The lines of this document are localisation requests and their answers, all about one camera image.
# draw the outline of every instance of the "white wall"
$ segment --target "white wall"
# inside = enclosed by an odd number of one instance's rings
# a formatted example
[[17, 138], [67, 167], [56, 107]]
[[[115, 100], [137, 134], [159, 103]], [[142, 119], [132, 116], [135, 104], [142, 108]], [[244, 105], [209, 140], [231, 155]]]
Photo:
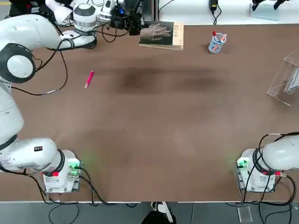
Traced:
[[[168, 1], [160, 0], [159, 8]], [[250, 3], [252, 3], [251, 0], [219, 0], [222, 14], [217, 20], [217, 25], [299, 23], [299, 0], [286, 1], [280, 5], [279, 21], [249, 17]], [[275, 1], [267, 0], [261, 4], [274, 5], [274, 3]], [[161, 10], [160, 20], [183, 22], [185, 25], [212, 25], [214, 21], [208, 0], [174, 0]]]

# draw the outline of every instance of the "power adapter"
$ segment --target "power adapter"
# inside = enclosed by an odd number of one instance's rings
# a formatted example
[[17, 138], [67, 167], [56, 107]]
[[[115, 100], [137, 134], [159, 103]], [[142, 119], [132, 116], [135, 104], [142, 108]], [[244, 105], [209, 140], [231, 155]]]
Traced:
[[212, 12], [213, 15], [217, 9], [217, 5], [218, 5], [218, 0], [210, 0], [210, 11]]

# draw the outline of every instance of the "brown table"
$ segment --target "brown table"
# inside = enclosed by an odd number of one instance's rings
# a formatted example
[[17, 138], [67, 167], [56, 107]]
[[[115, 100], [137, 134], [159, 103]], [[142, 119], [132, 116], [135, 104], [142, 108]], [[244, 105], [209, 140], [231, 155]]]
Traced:
[[[216, 55], [207, 51], [214, 29], [228, 34]], [[25, 119], [19, 137], [50, 137], [60, 149], [74, 150], [105, 200], [239, 201], [235, 159], [266, 133], [298, 130], [298, 107], [266, 94], [298, 34], [298, 25], [186, 27], [183, 51], [142, 48], [137, 36], [111, 44], [100, 38], [94, 50], [65, 52], [69, 81], [59, 93], [14, 91]], [[50, 54], [35, 51], [43, 59]], [[90, 70], [95, 74], [85, 90]], [[41, 92], [64, 77], [57, 54], [19, 87]], [[299, 182], [299, 172], [291, 175]], [[41, 200], [31, 180], [1, 178], [7, 181], [0, 200]], [[285, 183], [265, 200], [287, 200]], [[90, 197], [83, 183], [61, 200]]]

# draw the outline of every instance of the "clear acrylic stand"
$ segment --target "clear acrylic stand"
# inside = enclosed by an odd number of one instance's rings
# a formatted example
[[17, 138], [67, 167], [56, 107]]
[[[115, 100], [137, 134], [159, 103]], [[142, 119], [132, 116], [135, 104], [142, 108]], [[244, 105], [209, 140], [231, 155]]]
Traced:
[[284, 58], [267, 93], [289, 106], [299, 101], [299, 49]]
[[263, 20], [279, 20], [279, 8], [274, 10], [274, 3], [266, 2], [258, 5], [255, 11], [252, 10], [253, 4], [250, 4], [249, 16], [253, 18], [263, 19]]

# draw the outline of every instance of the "pen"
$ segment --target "pen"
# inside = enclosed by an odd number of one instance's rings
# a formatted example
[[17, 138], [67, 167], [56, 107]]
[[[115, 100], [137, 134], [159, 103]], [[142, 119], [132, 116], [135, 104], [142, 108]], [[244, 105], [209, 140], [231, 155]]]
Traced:
[[213, 31], [213, 37], [215, 38], [215, 40], [218, 42], [218, 38], [217, 38], [217, 35], [216, 35], [216, 32]]
[[90, 84], [90, 81], [92, 80], [93, 74], [94, 74], [94, 71], [91, 71], [90, 74], [89, 74], [89, 77], [88, 77], [88, 79], [86, 81], [86, 84], [85, 84], [85, 87], [84, 87], [85, 89], [88, 88], [88, 86]]

